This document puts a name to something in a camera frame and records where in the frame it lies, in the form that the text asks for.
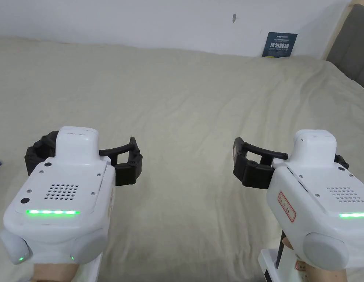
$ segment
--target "green led light strip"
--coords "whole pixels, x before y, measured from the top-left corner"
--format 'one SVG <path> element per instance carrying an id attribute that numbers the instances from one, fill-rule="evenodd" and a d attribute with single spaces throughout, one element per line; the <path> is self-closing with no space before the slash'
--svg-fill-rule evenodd
<path id="1" fill-rule="evenodd" d="M 340 214 L 339 217 L 364 217 L 364 213 Z"/>
<path id="2" fill-rule="evenodd" d="M 30 209 L 26 211 L 27 214 L 79 214 L 80 212 L 75 210 L 38 210 Z"/>

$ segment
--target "gray headboard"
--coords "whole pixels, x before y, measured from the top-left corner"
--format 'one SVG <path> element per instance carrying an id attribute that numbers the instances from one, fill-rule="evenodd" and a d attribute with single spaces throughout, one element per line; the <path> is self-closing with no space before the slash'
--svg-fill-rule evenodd
<path id="1" fill-rule="evenodd" d="M 354 5 L 344 22 L 327 61 L 364 88 L 364 6 Z"/>

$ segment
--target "human hand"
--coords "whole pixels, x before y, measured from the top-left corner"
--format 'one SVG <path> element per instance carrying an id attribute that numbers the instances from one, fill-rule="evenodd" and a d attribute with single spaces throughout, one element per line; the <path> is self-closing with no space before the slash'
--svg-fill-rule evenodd
<path id="1" fill-rule="evenodd" d="M 282 239 L 282 243 L 284 246 L 293 250 L 293 247 L 287 237 Z M 345 269 L 340 271 L 327 271 L 313 267 L 307 263 L 305 263 L 305 265 L 309 282 L 348 282 Z"/>
<path id="2" fill-rule="evenodd" d="M 35 264 L 32 281 L 71 282 L 78 268 L 78 264 Z"/>

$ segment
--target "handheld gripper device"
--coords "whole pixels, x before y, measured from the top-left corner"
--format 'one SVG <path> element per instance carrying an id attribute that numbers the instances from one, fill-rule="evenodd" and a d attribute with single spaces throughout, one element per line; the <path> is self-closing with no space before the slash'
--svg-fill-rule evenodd
<path id="1" fill-rule="evenodd" d="M 260 163 L 246 158 L 261 156 Z M 266 198 L 294 250 L 262 250 L 258 261 L 268 282 L 304 281 L 305 262 L 329 271 L 364 267 L 364 184 L 336 154 L 325 130 L 300 130 L 290 157 L 245 143 L 233 146 L 234 175 Z"/>
<path id="2" fill-rule="evenodd" d="M 62 127 L 29 147 L 29 178 L 8 206 L 0 237 L 10 260 L 86 264 L 107 244 L 115 186 L 134 184 L 142 155 L 131 137 L 101 150 L 92 128 Z M 129 152 L 126 163 L 117 156 Z"/>

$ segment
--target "wrinkled fabric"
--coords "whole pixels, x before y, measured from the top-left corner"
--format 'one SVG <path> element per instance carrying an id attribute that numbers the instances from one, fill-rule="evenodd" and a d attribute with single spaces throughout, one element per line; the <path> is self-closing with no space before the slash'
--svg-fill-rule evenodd
<path id="1" fill-rule="evenodd" d="M 0 230 L 26 148 L 62 126 L 97 129 L 100 149 L 135 136 L 144 155 L 117 188 L 100 282 L 263 281 L 281 229 L 266 191 L 232 174 L 235 137 L 290 153 L 297 130 L 329 130 L 364 182 L 364 89 L 329 62 L 0 39 Z M 31 271 L 0 244 L 0 282 Z"/>

